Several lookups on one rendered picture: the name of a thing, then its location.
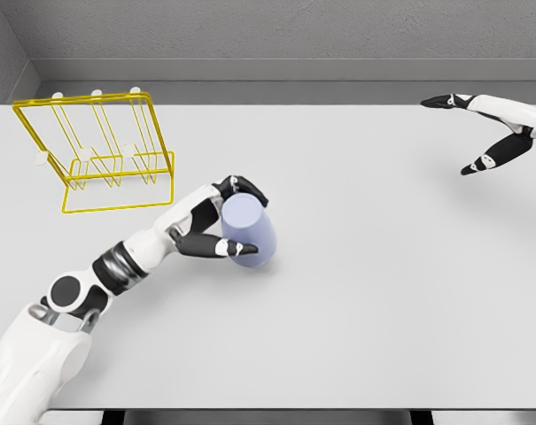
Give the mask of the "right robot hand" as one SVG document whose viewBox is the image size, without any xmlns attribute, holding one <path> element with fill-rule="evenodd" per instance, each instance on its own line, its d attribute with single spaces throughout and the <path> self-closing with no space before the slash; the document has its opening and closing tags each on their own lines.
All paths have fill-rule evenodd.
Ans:
<svg viewBox="0 0 536 425">
<path fill-rule="evenodd" d="M 424 99 L 421 106 L 431 109 L 461 109 L 500 122 L 511 133 L 490 146 L 464 166 L 462 176 L 498 168 L 524 155 L 536 139 L 536 106 L 486 94 L 444 94 Z"/>
</svg>

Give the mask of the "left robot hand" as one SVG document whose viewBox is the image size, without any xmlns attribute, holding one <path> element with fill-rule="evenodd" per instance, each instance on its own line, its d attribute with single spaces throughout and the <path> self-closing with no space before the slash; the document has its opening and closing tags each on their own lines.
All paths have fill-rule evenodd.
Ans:
<svg viewBox="0 0 536 425">
<path fill-rule="evenodd" d="M 260 205 L 268 205 L 266 196 L 241 175 L 229 175 L 221 181 L 206 184 L 160 216 L 154 223 L 164 244 L 163 255 L 176 251 L 197 258 L 237 258 L 259 252 L 250 243 L 240 243 L 223 236 L 207 234 L 220 220 L 225 202 L 237 194 L 253 196 Z"/>
</svg>

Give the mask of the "lavender cup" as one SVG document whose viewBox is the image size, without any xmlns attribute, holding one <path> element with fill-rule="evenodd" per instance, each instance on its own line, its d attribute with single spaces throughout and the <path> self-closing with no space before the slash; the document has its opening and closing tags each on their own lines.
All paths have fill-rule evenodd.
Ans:
<svg viewBox="0 0 536 425">
<path fill-rule="evenodd" d="M 233 258 L 243 267 L 262 267 L 276 251 L 276 232 L 265 208 L 253 195 L 239 193 L 226 200 L 221 209 L 222 234 L 240 243 L 253 244 L 255 254 Z"/>
</svg>

